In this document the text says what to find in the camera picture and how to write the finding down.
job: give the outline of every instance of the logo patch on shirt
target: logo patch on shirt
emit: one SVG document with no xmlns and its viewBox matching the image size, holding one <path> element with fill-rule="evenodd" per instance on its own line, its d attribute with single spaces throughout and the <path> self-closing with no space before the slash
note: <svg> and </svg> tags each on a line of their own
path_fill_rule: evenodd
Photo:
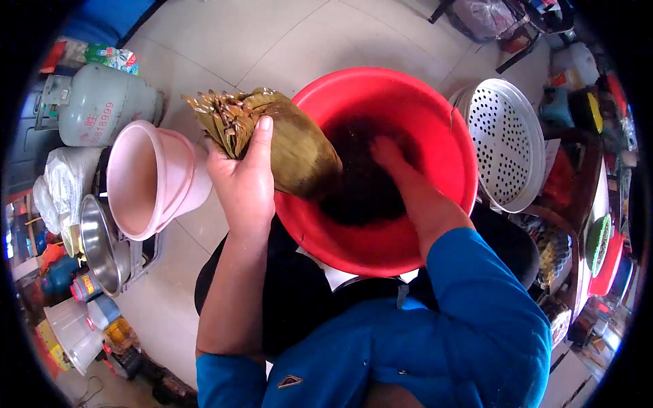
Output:
<svg viewBox="0 0 653 408">
<path fill-rule="evenodd" d="M 302 382 L 304 382 L 304 380 L 299 377 L 295 377 L 294 375 L 286 375 L 285 378 L 281 380 L 279 385 L 277 385 L 277 388 L 281 390 L 282 388 L 301 384 Z"/>
</svg>

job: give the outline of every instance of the wrist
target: wrist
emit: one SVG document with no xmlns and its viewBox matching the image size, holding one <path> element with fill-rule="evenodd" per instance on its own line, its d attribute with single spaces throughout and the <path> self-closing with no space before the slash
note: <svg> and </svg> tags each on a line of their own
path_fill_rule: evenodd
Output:
<svg viewBox="0 0 653 408">
<path fill-rule="evenodd" d="M 270 235 L 270 223 L 261 228 L 232 228 L 229 230 L 229 236 L 242 245 L 252 245 L 268 241 Z"/>
</svg>

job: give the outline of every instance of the bundle of bamboo leaves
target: bundle of bamboo leaves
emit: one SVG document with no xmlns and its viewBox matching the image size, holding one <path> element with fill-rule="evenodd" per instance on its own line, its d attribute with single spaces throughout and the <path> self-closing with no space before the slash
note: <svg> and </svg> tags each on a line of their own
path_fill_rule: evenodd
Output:
<svg viewBox="0 0 653 408">
<path fill-rule="evenodd" d="M 319 200 L 337 189 L 342 162 L 311 118 L 284 94 L 266 87 L 235 95 L 209 90 L 182 96 L 193 108 L 206 136 L 231 159 L 243 159 L 261 116 L 274 120 L 272 175 L 278 191 Z"/>
</svg>

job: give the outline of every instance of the red plastic container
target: red plastic container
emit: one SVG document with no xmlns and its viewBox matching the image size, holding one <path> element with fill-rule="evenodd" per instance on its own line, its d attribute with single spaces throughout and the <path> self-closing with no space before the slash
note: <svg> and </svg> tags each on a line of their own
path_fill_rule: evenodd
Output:
<svg viewBox="0 0 653 408">
<path fill-rule="evenodd" d="M 341 118 L 382 118 L 401 127 L 417 147 L 417 162 L 428 181 L 471 213 L 478 168 L 467 124 L 457 109 L 423 82 L 381 68 L 352 68 L 323 76 L 294 98 L 321 128 Z M 308 253 L 350 274 L 394 276 L 424 262 L 417 234 L 403 216 L 394 221 L 344 227 L 331 221 L 316 203 L 277 192 L 277 214 L 290 235 Z"/>
<path fill-rule="evenodd" d="M 624 236 L 615 232 L 614 236 L 608 241 L 608 248 L 605 253 L 603 265 L 601 265 L 601 270 L 595 278 L 590 280 L 587 288 L 588 295 L 605 296 L 608 294 L 619 269 L 619 261 L 621 260 L 623 249 Z"/>
</svg>

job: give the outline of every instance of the black chair leg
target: black chair leg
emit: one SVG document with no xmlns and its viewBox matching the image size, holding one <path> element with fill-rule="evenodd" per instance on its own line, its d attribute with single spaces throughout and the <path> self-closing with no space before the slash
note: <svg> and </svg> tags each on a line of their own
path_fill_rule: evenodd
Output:
<svg viewBox="0 0 653 408">
<path fill-rule="evenodd" d="M 441 0 L 440 5 L 438 6 L 438 8 L 436 8 L 433 14 L 431 14 L 431 17 L 429 17 L 428 22 L 431 24 L 435 23 L 438 20 L 438 18 L 442 17 L 442 14 L 445 13 L 447 7 L 451 6 L 454 1 L 456 0 Z"/>
<path fill-rule="evenodd" d="M 520 52 L 515 54 L 511 59 L 501 64 L 501 66 L 496 69 L 496 73 L 503 74 L 505 70 L 512 67 L 515 63 L 517 63 L 517 61 L 530 54 L 535 48 L 535 43 L 537 42 L 540 35 L 541 33 L 538 31 L 533 37 L 533 39 L 528 43 L 528 45 L 524 47 Z"/>
</svg>

